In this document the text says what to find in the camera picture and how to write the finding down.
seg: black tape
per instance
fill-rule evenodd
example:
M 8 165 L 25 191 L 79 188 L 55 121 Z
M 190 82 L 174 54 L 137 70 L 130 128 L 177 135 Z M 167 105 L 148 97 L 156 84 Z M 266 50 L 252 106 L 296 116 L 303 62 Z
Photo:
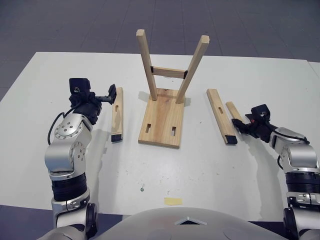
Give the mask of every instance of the black tape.
M 188 74 L 188 70 L 185 70 L 185 71 L 184 71 L 184 75 L 183 75 L 183 79 L 186 78 L 187 74 Z
M 227 141 L 227 144 L 237 144 L 237 138 L 236 136 L 231 136 L 231 135 L 224 135 Z
M 122 140 L 122 134 L 111 135 L 111 142 L 119 142 Z

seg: rectangular slot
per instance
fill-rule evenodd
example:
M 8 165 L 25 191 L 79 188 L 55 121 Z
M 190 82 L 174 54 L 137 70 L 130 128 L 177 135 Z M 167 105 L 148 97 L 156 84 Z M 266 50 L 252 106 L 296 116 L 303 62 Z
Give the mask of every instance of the rectangular slot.
M 175 136 L 176 135 L 176 127 L 175 126 L 173 126 L 172 127 L 172 130 L 171 130 L 171 136 Z
M 148 123 L 148 124 L 146 125 L 146 130 L 145 130 L 145 132 L 146 132 L 146 133 L 149 133 L 150 128 L 151 128 L 151 124 Z

